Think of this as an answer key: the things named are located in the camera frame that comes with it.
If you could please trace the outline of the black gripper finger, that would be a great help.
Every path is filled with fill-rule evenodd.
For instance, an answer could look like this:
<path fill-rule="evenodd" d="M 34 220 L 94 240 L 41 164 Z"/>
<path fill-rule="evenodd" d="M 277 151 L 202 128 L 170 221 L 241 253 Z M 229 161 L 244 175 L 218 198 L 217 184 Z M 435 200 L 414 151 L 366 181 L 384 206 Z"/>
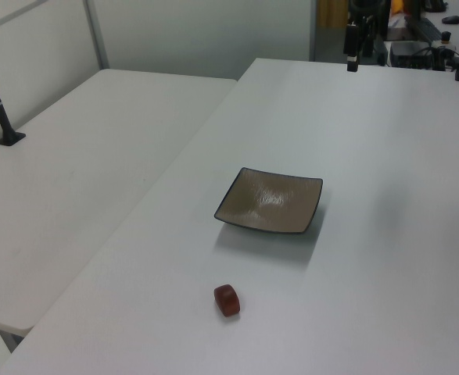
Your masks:
<path fill-rule="evenodd" d="M 363 47 L 362 56 L 372 56 L 374 49 L 374 25 L 375 19 L 373 16 L 364 17 L 363 19 Z"/>
<path fill-rule="evenodd" d="M 346 55 L 347 70 L 349 72 L 358 71 L 358 38 L 359 27 L 355 23 L 348 24 L 346 26 L 343 53 Z"/>

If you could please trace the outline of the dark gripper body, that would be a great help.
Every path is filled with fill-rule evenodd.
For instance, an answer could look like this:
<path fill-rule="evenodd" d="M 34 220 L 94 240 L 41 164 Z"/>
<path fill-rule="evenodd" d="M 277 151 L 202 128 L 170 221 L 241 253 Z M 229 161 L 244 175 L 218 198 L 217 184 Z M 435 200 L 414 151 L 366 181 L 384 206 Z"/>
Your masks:
<path fill-rule="evenodd" d="M 349 0 L 350 17 L 354 20 L 375 16 L 378 17 L 385 6 L 385 0 Z"/>

